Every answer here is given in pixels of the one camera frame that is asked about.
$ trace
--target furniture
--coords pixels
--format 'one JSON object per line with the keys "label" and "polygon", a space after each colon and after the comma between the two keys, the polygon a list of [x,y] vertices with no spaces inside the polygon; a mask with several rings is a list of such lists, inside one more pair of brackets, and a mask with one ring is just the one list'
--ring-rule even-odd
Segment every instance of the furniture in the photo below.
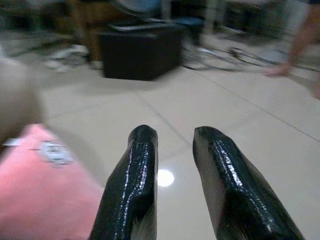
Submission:
{"label": "furniture", "polygon": [[91,61],[101,61],[98,32],[105,30],[108,23],[125,19],[129,15],[114,8],[107,1],[66,0],[69,6],[74,35],[90,52]]}
{"label": "furniture", "polygon": [[183,32],[174,26],[100,33],[104,77],[152,80],[179,66]]}

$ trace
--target fan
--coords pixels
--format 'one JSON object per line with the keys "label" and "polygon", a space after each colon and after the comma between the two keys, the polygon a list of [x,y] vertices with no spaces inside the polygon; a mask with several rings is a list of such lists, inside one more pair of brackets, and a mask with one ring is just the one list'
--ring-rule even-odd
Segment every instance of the fan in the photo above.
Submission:
{"label": "fan", "polygon": [[134,16],[133,19],[109,24],[109,27],[116,31],[135,32],[174,26],[164,20],[153,18],[161,12],[161,0],[111,0],[110,2],[120,11]]}

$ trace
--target beige tile floor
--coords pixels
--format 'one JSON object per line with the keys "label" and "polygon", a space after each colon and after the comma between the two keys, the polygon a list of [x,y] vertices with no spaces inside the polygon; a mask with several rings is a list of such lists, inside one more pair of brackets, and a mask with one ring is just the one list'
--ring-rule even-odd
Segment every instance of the beige tile floor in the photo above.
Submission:
{"label": "beige tile floor", "polygon": [[192,156],[194,128],[203,125],[231,136],[305,238],[319,239],[320,100],[310,91],[313,73],[267,78],[262,69],[179,67],[155,81],[133,81],[102,78],[88,66],[54,73],[32,53],[18,60],[36,75],[46,124],[102,185],[130,131],[141,124],[157,130],[159,169],[174,175],[171,186],[158,188],[159,240],[215,239]]}

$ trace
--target floor tile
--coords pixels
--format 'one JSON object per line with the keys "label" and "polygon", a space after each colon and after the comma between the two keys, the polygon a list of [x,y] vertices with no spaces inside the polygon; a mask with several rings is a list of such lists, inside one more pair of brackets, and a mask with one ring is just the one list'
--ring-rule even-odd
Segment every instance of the floor tile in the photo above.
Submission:
{"label": "floor tile", "polygon": [[161,161],[159,169],[170,171],[174,182],[168,187],[158,186],[157,239],[215,239],[191,149]]}
{"label": "floor tile", "polygon": [[261,73],[198,73],[320,141],[320,101],[312,96],[313,81],[297,75],[268,78]]}
{"label": "floor tile", "polygon": [[85,110],[48,119],[48,126],[105,184],[127,148],[130,132],[147,124],[158,133],[159,156],[166,159],[188,146],[133,94]]}
{"label": "floor tile", "polygon": [[166,81],[162,86],[141,90],[138,94],[189,143],[196,127],[227,129],[248,121],[257,111],[252,104],[188,69],[182,69]]}
{"label": "floor tile", "polygon": [[306,239],[320,221],[320,143],[260,112],[225,132],[262,172]]}

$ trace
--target bare foot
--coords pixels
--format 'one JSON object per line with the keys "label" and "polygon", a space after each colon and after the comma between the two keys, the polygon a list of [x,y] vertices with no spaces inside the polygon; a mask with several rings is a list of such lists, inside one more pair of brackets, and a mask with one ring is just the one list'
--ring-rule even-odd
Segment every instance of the bare foot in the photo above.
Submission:
{"label": "bare foot", "polygon": [[320,100],[320,73],[318,73],[318,78],[316,80],[315,86],[314,86],[314,93],[313,96],[316,99]]}
{"label": "bare foot", "polygon": [[264,75],[267,77],[279,77],[286,76],[290,71],[291,66],[287,63],[282,64],[280,66],[272,67],[264,72]]}

